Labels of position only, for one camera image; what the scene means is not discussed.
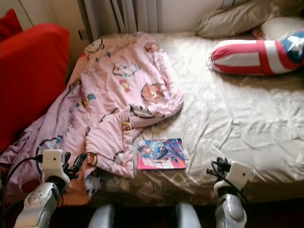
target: pink blanket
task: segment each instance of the pink blanket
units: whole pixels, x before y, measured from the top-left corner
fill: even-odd
[[[168,57],[149,34],[97,40],[85,53],[73,71],[78,79],[1,155],[1,163],[13,168],[45,149],[71,152],[70,165],[86,152],[79,178],[64,195],[69,205],[89,201],[89,188],[98,183],[88,183],[87,177],[97,167],[133,178],[133,140],[183,103]],[[7,202],[23,199],[41,181],[41,164],[24,163],[8,184]]]

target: red cushion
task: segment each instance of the red cushion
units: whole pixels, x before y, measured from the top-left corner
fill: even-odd
[[[13,9],[10,9],[3,18],[0,18],[0,41],[22,32],[22,27]]]
[[[69,32],[40,24],[0,43],[0,152],[65,89]]]

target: beige bedsheet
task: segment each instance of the beige bedsheet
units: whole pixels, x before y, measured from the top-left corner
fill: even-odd
[[[252,168],[246,185],[252,202],[304,197],[304,69],[281,76],[221,75],[206,65],[220,40],[192,33],[155,37],[177,72],[184,105],[139,138],[181,138],[187,169],[135,171],[132,180],[101,172],[91,203],[213,204],[215,179],[206,169],[217,156]],[[133,148],[136,166],[137,141]]]

